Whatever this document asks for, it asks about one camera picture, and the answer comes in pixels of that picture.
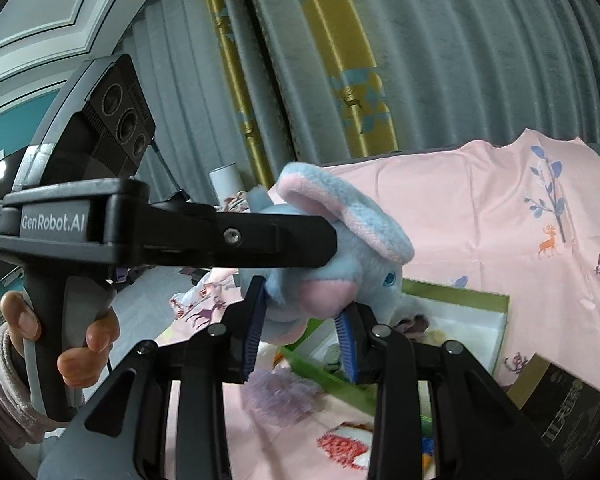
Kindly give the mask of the person's left hand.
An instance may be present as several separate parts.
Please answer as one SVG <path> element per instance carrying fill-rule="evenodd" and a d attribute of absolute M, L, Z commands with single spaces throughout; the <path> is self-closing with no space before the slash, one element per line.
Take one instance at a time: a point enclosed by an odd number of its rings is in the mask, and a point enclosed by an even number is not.
<path fill-rule="evenodd" d="M 6 292 L 0 307 L 8 326 L 10 341 L 23 358 L 23 341 L 36 341 L 40 338 L 40 323 L 21 292 Z M 106 367 L 112 346 L 119 336 L 117 315 L 114 310 L 109 309 L 103 318 L 88 326 L 84 336 L 85 347 L 68 349 L 57 359 L 57 369 L 64 383 L 71 388 L 94 386 Z"/>

